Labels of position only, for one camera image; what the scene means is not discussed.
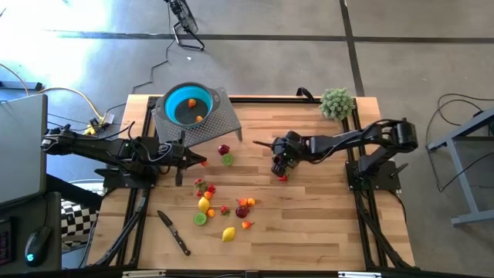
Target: lemon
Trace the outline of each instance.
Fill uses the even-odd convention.
[[[209,209],[209,200],[202,197],[201,200],[199,200],[198,207],[201,210],[201,212],[206,213]]]
[[[233,238],[235,238],[235,228],[233,227],[226,228],[225,231],[223,231],[222,241],[223,242],[232,241]]]

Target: computer mouse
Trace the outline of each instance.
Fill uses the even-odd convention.
[[[51,229],[42,226],[32,231],[25,244],[24,260],[25,264],[34,267],[39,266],[46,258],[46,243],[48,242]]]

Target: perforated metal tray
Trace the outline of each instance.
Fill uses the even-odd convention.
[[[180,137],[181,131],[185,131],[185,147],[192,147],[196,144],[200,144],[216,137],[220,137],[224,134],[237,131],[239,140],[242,139],[240,121],[237,118],[232,103],[228,98],[228,94],[225,88],[218,88],[219,96],[221,98],[221,104],[218,109],[212,112],[205,122],[193,128],[183,128],[176,124],[173,124],[169,120],[164,120],[157,115],[156,109],[153,109],[154,122],[156,123],[156,130],[160,142],[177,140]]]

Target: computer monitor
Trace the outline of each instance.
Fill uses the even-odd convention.
[[[0,208],[46,190],[47,103],[44,94],[0,103]]]

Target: checkered cloth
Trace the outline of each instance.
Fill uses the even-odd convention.
[[[62,201],[62,238],[66,236],[80,236],[90,233],[91,226],[98,218],[100,212],[73,202]],[[86,243],[64,242],[67,246],[74,247]]]

